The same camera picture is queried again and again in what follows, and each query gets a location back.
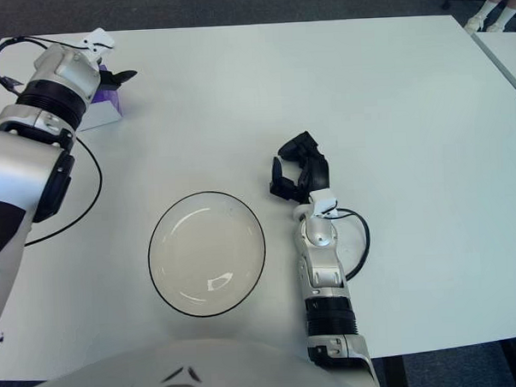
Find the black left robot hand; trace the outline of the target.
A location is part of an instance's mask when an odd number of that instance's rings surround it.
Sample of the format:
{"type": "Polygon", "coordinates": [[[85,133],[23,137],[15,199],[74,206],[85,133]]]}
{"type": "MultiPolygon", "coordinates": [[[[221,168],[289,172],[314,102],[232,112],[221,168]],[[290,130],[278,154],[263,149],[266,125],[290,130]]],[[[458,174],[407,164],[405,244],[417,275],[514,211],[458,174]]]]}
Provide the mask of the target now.
{"type": "Polygon", "coordinates": [[[100,70],[100,90],[117,90],[124,84],[125,82],[131,80],[137,74],[136,70],[129,69],[128,71],[122,71],[119,73],[112,73],[109,70],[100,70]]]}

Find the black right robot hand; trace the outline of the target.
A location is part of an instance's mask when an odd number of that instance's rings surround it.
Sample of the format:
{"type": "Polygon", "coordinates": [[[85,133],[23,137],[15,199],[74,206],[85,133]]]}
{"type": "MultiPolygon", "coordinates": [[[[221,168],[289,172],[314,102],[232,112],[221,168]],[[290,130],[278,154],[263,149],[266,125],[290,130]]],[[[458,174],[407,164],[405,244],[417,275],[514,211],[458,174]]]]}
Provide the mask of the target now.
{"type": "Polygon", "coordinates": [[[329,164],[318,151],[317,142],[307,132],[286,142],[273,158],[270,193],[284,200],[294,200],[301,205],[309,202],[313,191],[329,188],[329,164]],[[283,176],[280,158],[295,162],[300,168],[297,182],[283,176]]]}

